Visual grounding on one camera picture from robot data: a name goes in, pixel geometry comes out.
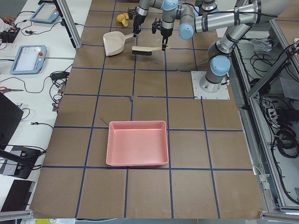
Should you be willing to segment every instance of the wooden brush handle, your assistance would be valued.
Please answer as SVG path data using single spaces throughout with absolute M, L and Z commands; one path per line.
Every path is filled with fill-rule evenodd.
M 133 46 L 133 47 L 132 47 L 132 50 L 150 52 L 150 51 L 162 50 L 162 47 L 141 47 L 141 46 Z

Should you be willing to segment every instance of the yellow object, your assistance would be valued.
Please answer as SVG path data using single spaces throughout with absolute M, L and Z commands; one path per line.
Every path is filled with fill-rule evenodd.
M 36 224 L 51 224 L 51 222 L 48 219 L 45 219 L 45 218 L 38 218 L 36 220 Z
M 126 19 L 123 19 L 121 23 L 123 24 L 124 27 L 127 27 L 129 25 L 128 20 Z
M 125 16 L 126 20 L 129 19 L 129 15 L 128 15 L 128 13 L 123 13 L 123 15 Z
M 116 21 L 122 22 L 122 20 L 126 19 L 124 14 L 120 14 L 116 17 Z

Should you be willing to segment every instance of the scissors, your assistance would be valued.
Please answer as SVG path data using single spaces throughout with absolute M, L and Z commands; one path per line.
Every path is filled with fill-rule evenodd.
M 11 91 L 24 91 L 24 90 L 15 90 L 15 89 L 8 89 L 5 86 L 0 86 L 0 93 L 4 94 Z

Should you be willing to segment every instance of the person's hand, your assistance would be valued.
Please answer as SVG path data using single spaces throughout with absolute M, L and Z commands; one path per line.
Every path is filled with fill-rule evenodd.
M 14 22 L 14 21 L 16 20 L 15 17 L 10 16 L 10 15 L 6 15 L 6 16 L 4 16 L 4 17 L 1 17 L 1 19 L 2 19 L 5 23 L 7 23 L 7 24 L 9 24 L 9 25 L 11 25 L 12 22 Z

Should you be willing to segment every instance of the white desk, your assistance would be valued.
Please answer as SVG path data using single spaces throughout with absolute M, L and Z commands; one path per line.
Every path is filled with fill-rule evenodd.
M 22 79 L 26 83 L 28 91 L 40 91 L 43 86 L 44 79 L 50 75 L 50 73 L 56 70 L 65 70 L 72 64 L 72 60 L 67 59 L 46 59 L 43 68 L 39 74 L 36 75 L 19 75 L 14 76 Z M 12 62 L 0 63 L 0 81 L 13 75 L 9 74 Z M 30 115 L 22 120 L 15 131 L 10 144 L 15 145 L 30 145 L 38 146 L 46 149 L 49 144 L 49 140 L 52 134 L 52 129 L 46 125 L 30 125 L 30 122 L 47 123 L 54 125 L 57 113 L 52 111 L 52 100 L 49 95 L 49 89 L 52 85 L 51 79 L 48 78 L 45 82 L 45 88 L 41 93 L 27 93 L 25 91 L 20 92 L 8 92 L 5 96 L 8 97 L 14 103 L 22 102 L 28 107 L 31 112 Z M 9 79 L 1 82 L 0 86 L 6 86 L 13 89 L 24 89 L 24 85 L 21 81 L 16 79 Z M 52 96 L 57 93 L 57 88 L 54 86 L 51 90 Z M 10 151 L 12 147 L 7 147 L 6 151 Z M 44 156 L 41 156 L 36 164 L 43 162 Z M 40 174 L 40 170 L 32 171 L 27 180 L 37 182 Z M 10 190 L 13 180 L 17 179 L 11 176 L 0 175 L 0 209 L 6 199 L 6 196 Z
M 37 4 L 38 0 L 28 0 L 22 11 L 36 11 L 39 7 Z M 75 23 L 85 24 L 88 10 L 91 4 L 91 0 L 67 0 L 70 12 L 72 14 Z M 20 14 L 16 20 L 16 23 L 30 19 L 32 13 Z M 33 30 L 36 33 L 40 33 L 49 30 L 53 24 L 45 23 L 32 23 L 33 25 L 25 30 Z M 29 26 L 30 21 L 21 22 L 18 27 L 21 29 Z M 82 35 L 83 26 L 76 26 L 79 35 Z M 73 48 L 69 36 L 65 27 L 61 24 L 57 24 L 53 27 L 50 32 L 46 32 L 40 35 L 30 35 L 24 36 L 21 32 L 16 37 L 14 43 L 7 44 L 7 47 L 0 50 L 0 57 L 12 56 L 15 57 L 19 47 L 21 45 L 38 45 L 43 44 L 47 47 L 47 58 L 64 58 L 64 59 L 74 59 L 76 51 Z

